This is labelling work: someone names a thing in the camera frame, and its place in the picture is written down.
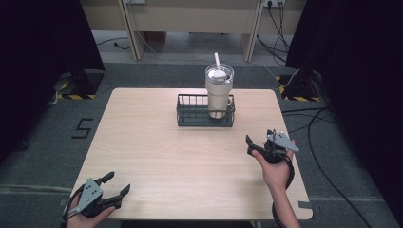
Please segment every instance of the person's arm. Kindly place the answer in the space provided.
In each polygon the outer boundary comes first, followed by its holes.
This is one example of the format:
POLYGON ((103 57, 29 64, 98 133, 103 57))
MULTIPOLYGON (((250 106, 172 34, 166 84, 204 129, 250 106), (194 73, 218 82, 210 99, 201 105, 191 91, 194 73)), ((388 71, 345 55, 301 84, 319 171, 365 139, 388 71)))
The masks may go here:
MULTIPOLYGON (((76 196, 71 203, 70 208, 77 206, 79 199, 80 196, 76 196)), ((115 207, 106 208, 94 218, 87 218, 82 214, 74 215, 67 221, 67 228, 95 228, 99 223, 101 223, 101 221, 105 220, 110 214, 112 214, 113 211, 115 211, 115 207)))
MULTIPOLYGON (((263 178, 272 194, 279 220, 287 228, 299 228, 300 224, 286 193, 286 184, 290 175, 288 165, 285 161, 278 164, 270 164, 258 151, 255 150, 252 151, 252 155, 261 165, 263 178)), ((290 160, 292 160, 294 152, 292 150, 287 150, 286 155, 290 160)))

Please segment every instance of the wall socket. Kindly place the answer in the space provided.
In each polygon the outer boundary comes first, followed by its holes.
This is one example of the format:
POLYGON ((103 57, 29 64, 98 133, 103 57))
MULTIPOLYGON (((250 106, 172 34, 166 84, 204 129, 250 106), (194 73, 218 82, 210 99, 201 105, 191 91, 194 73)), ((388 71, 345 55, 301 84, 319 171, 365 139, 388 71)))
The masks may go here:
POLYGON ((272 1, 272 8, 279 8, 279 3, 285 4, 285 0, 264 0, 263 6, 268 7, 269 1, 272 1))

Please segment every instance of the human hand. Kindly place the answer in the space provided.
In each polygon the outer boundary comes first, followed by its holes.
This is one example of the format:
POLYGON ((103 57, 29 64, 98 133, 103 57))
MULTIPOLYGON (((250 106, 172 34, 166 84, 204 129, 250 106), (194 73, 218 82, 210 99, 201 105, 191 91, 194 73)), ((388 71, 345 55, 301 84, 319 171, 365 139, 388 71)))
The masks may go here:
MULTIPOLYGON (((71 203, 70 209, 76 207, 79 200, 80 195, 77 195, 71 203)), ((71 217, 74 215, 74 213, 71 213, 69 215, 71 218, 67 221, 67 228, 95 228, 99 223, 101 223, 101 221, 105 220, 110 214, 112 214, 113 211, 115 211, 115 207, 106 208, 94 218, 87 218, 82 214, 71 217)))
MULTIPOLYGON (((271 164, 266 161, 265 158, 256 150, 252 151, 253 157, 260 163, 263 171, 263 179, 273 192, 285 192, 288 178, 290 176, 290 168, 285 161, 277 164, 271 164)), ((286 155, 293 160, 294 152, 287 150, 286 155)))

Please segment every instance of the cup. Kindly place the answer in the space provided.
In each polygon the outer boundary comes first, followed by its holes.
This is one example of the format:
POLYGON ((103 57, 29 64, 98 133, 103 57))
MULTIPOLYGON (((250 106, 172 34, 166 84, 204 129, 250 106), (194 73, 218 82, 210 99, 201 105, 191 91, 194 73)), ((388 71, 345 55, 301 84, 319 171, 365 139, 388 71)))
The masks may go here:
POLYGON ((217 69, 217 65, 211 65, 205 70, 205 88, 208 92, 208 113, 210 117, 220 119, 225 116, 233 81, 234 69, 228 65, 220 65, 220 69, 217 69), (218 70, 222 70, 225 76, 216 77, 220 75, 216 72, 218 70))

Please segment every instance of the white straw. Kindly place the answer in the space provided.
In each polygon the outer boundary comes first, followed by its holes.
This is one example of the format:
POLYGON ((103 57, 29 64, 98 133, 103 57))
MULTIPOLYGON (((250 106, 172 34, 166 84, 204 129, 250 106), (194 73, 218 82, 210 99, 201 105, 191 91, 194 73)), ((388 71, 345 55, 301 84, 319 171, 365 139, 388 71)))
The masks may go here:
POLYGON ((216 65, 217 65, 217 70, 220 70, 220 59, 219 59, 219 54, 216 52, 214 53, 214 57, 216 58, 216 65))

